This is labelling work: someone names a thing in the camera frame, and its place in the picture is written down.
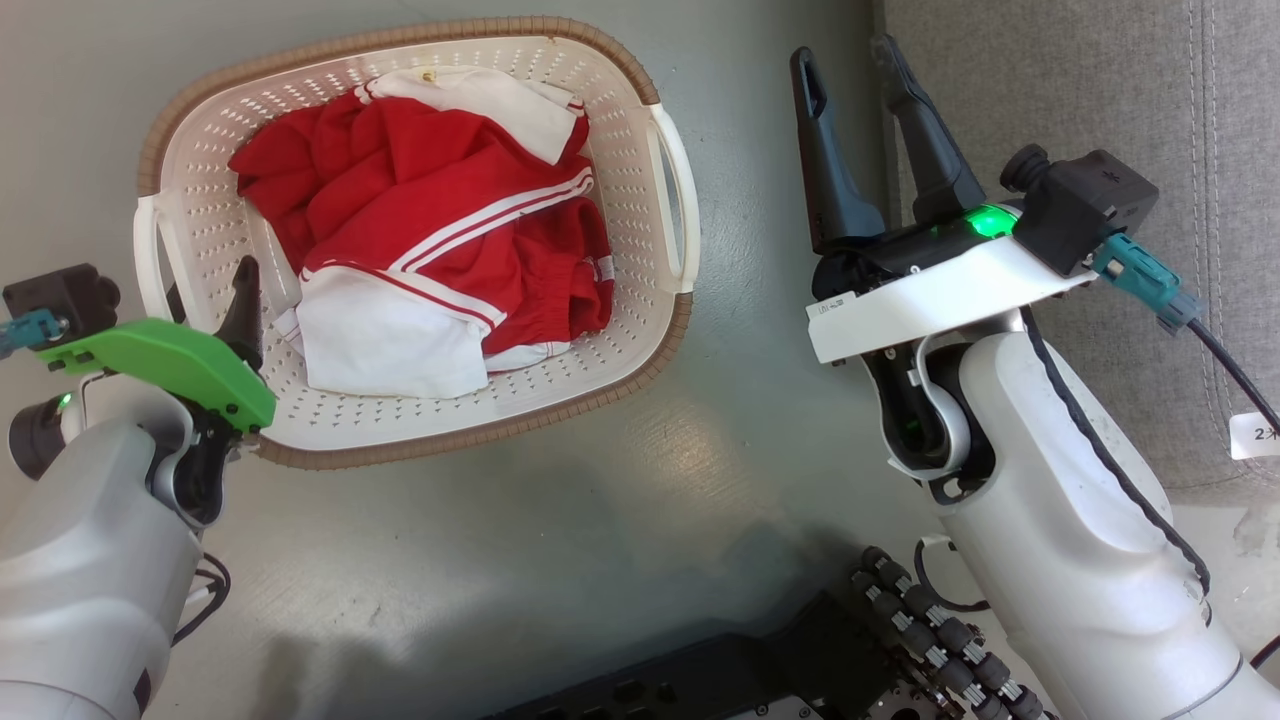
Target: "cable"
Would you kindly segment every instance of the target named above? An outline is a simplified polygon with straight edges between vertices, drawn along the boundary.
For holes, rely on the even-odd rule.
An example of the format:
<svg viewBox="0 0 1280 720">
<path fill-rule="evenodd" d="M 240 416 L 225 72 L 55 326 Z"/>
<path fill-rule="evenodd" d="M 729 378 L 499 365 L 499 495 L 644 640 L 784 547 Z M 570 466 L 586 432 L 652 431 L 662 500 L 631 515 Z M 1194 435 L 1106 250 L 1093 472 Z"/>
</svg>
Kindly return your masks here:
<svg viewBox="0 0 1280 720">
<path fill-rule="evenodd" d="M 1268 642 L 1262 650 L 1258 651 L 1257 655 L 1253 656 L 1249 665 L 1252 665 L 1254 670 L 1262 667 L 1262 664 L 1271 660 L 1271 656 L 1275 655 L 1277 650 L 1280 650 L 1280 637 L 1271 638 L 1271 642 Z"/>
<path fill-rule="evenodd" d="M 205 609 L 200 611 L 200 614 L 197 614 L 195 618 L 191 619 L 189 623 L 187 623 L 186 625 L 182 626 L 182 629 L 174 633 L 172 646 L 177 646 L 182 641 L 191 637 L 191 633 L 195 633 L 201 625 L 204 625 L 205 620 L 209 620 L 209 618 L 214 612 L 218 612 L 218 609 L 221 607 L 224 602 L 227 602 L 227 596 L 230 594 L 232 592 L 232 574 L 227 569 L 227 565 L 223 565 L 221 560 L 218 560 L 216 557 L 209 555 L 207 552 L 205 553 L 204 560 L 210 565 L 212 565 L 214 568 L 216 568 L 219 573 L 221 573 L 221 577 L 216 577 L 209 570 L 196 569 L 197 577 L 211 578 L 214 580 L 212 582 L 214 600 L 209 601 L 209 605 L 206 605 Z"/>
<path fill-rule="evenodd" d="M 929 575 L 924 571 L 924 538 L 920 538 L 920 542 L 915 543 L 915 577 L 920 580 L 920 587 L 929 591 L 929 594 L 938 601 L 938 605 L 946 607 L 951 612 L 982 612 L 983 610 L 991 610 L 991 603 L 986 600 L 979 600 L 973 605 L 961 605 L 959 602 L 951 602 L 938 594 L 938 591 L 933 589 L 933 583 L 929 582 Z"/>
<path fill-rule="evenodd" d="M 1196 337 L 1201 338 L 1201 342 L 1203 342 L 1204 347 L 1213 354 L 1213 357 L 1220 365 L 1222 365 L 1222 369 L 1231 375 L 1235 384 L 1240 386 L 1240 389 L 1243 389 L 1244 395 L 1248 396 L 1249 402 L 1252 402 L 1253 406 L 1258 409 L 1258 413 L 1262 413 L 1262 416 L 1267 419 L 1271 429 L 1280 433 L 1280 415 L 1276 415 L 1276 411 L 1271 409 L 1271 405 L 1265 397 L 1262 397 L 1262 393 L 1258 392 L 1253 380 L 1244 374 L 1239 363 L 1236 363 L 1235 359 L 1231 357 L 1231 354 L 1222 347 L 1222 343 L 1219 342 L 1219 340 L 1213 337 L 1213 334 L 1208 332 L 1208 328 L 1206 328 L 1199 320 L 1192 320 L 1190 323 L 1187 323 L 1187 327 L 1196 333 Z"/>
<path fill-rule="evenodd" d="M 1048 347 L 1044 345 L 1044 338 L 1039 333 L 1039 325 L 1036 324 L 1036 316 L 1032 315 L 1030 307 L 1023 307 L 1023 323 L 1027 325 L 1027 337 L 1032 341 L 1032 348 L 1036 351 L 1036 356 L 1039 357 L 1041 363 L 1044 365 L 1044 373 L 1048 375 L 1050 384 L 1053 386 L 1053 392 L 1057 393 L 1057 396 L 1066 405 L 1066 413 L 1071 416 L 1071 421 L 1075 423 L 1080 434 L 1089 441 L 1089 445 L 1093 447 L 1093 454 L 1097 455 L 1102 466 L 1116 477 L 1116 482 L 1120 483 L 1120 489 L 1123 489 L 1124 493 L 1129 496 L 1129 500 L 1132 500 L 1134 505 L 1142 510 L 1147 521 L 1158 528 L 1160 532 L 1165 534 L 1165 539 L 1180 550 L 1183 557 L 1192 564 L 1196 569 L 1196 577 L 1199 578 L 1201 589 L 1207 598 L 1210 588 L 1208 565 L 1206 565 L 1204 560 L 1196 553 L 1196 550 L 1190 546 L 1190 543 L 1188 543 L 1183 536 L 1178 534 L 1178 530 L 1174 529 L 1169 520 L 1165 520 L 1165 518 L 1156 511 L 1155 506 L 1151 505 L 1151 501 L 1142 495 L 1142 491 L 1133 484 L 1133 480 L 1129 479 L 1129 475 L 1123 468 L 1120 468 L 1116 459 L 1111 456 L 1111 451 L 1107 450 L 1102 438 L 1098 437 L 1098 432 L 1089 424 L 1089 418 L 1084 414 L 1084 409 L 1080 407 L 1075 396 L 1071 395 L 1071 389 L 1066 387 L 1066 380 L 1062 379 L 1062 374 L 1059 372 L 1057 364 L 1053 363 L 1053 356 L 1050 355 Z"/>
<path fill-rule="evenodd" d="M 211 582 L 209 584 L 200 585 L 198 588 L 191 591 L 191 594 L 187 596 L 187 603 L 186 603 L 187 606 L 191 606 L 191 605 L 193 605 L 196 602 L 200 602 L 201 600 L 205 600 L 206 597 L 214 594 L 215 592 L 218 592 L 219 588 L 223 587 L 223 579 L 221 579 L 221 577 L 215 575 L 215 574 L 210 573 L 209 570 L 201 570 L 201 569 L 197 568 L 196 569 L 196 577 L 197 578 L 206 578 L 206 579 L 209 579 Z"/>
</svg>

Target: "white label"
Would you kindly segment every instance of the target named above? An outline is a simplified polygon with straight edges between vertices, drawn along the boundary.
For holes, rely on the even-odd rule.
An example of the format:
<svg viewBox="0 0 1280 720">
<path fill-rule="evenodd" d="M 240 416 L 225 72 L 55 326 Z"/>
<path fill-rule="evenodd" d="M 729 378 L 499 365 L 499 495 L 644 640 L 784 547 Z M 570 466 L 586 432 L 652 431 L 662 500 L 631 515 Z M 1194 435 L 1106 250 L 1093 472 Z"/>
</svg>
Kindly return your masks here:
<svg viewBox="0 0 1280 720">
<path fill-rule="evenodd" d="M 818 315 L 826 315 L 827 313 L 831 313 L 832 310 L 844 306 L 845 306 L 845 296 L 841 295 L 840 297 L 832 297 L 831 300 L 826 300 L 819 305 L 810 305 L 808 310 L 810 318 L 817 318 Z"/>
<path fill-rule="evenodd" d="M 607 258 L 600 258 L 595 261 L 595 274 L 599 278 L 596 282 L 609 282 L 614 278 L 613 274 L 613 255 Z"/>
<path fill-rule="evenodd" d="M 1245 413 L 1231 418 L 1231 460 L 1280 455 L 1280 433 L 1262 413 Z"/>
</svg>

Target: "green light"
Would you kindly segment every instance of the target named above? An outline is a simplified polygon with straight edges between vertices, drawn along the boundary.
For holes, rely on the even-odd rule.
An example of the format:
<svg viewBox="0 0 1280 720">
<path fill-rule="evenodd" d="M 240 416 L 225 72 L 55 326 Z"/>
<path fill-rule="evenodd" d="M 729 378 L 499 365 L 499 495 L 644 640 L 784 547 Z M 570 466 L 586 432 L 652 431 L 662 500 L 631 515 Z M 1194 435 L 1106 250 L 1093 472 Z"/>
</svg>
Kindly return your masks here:
<svg viewBox="0 0 1280 720">
<path fill-rule="evenodd" d="M 969 227 L 973 228 L 973 232 L 989 238 L 1012 234 L 1014 225 L 1018 224 L 1018 220 L 1007 211 L 991 205 L 983 205 L 973 213 L 969 213 L 965 215 L 965 220 L 969 222 Z"/>
</svg>

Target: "red and white clothing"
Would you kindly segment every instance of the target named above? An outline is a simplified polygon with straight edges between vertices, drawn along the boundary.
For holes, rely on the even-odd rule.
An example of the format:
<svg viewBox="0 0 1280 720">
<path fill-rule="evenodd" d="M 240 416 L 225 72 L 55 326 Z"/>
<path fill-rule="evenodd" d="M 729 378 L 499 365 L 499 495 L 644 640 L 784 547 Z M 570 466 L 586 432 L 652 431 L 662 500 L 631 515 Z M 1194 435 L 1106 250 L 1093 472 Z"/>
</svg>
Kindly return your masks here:
<svg viewBox="0 0 1280 720">
<path fill-rule="evenodd" d="M 480 115 L 463 106 L 498 78 L 412 72 L 289 113 L 230 163 L 302 277 L 312 387 L 457 397 L 611 316 L 608 240 L 579 155 L 588 120 L 572 97 L 507 78 Z"/>
</svg>

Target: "teal cable connector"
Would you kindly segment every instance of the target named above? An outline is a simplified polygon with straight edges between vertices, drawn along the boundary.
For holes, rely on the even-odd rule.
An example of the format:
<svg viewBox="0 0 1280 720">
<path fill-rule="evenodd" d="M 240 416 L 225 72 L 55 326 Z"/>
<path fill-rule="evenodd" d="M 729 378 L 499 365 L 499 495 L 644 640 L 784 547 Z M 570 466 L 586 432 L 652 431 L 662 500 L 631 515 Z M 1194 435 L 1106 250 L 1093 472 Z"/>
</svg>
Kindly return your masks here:
<svg viewBox="0 0 1280 720">
<path fill-rule="evenodd" d="M 60 337 L 65 325 L 49 310 L 33 310 L 20 318 L 0 323 L 0 360 L 15 350 L 35 347 Z"/>
<path fill-rule="evenodd" d="M 1093 270 L 1108 283 L 1142 300 L 1169 334 L 1201 316 L 1199 297 L 1183 291 L 1183 278 L 1124 233 L 1116 233 L 1094 254 Z"/>
</svg>

